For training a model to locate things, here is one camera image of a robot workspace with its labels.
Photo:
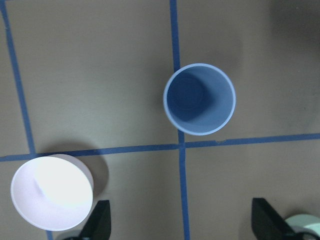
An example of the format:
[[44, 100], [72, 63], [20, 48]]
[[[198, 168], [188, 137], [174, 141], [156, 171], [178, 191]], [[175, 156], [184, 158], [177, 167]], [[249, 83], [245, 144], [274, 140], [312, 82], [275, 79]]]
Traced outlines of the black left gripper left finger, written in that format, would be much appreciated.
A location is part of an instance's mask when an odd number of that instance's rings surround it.
[[81, 231], [63, 233], [57, 240], [109, 240], [112, 232], [109, 200], [99, 200]]

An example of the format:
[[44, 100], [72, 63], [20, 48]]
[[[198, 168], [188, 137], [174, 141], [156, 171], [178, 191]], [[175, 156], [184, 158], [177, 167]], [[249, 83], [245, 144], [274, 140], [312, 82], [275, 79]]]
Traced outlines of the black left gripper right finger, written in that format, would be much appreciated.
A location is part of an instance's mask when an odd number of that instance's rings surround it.
[[319, 235], [294, 232], [278, 212], [264, 198], [251, 202], [251, 229], [258, 240], [318, 240]]

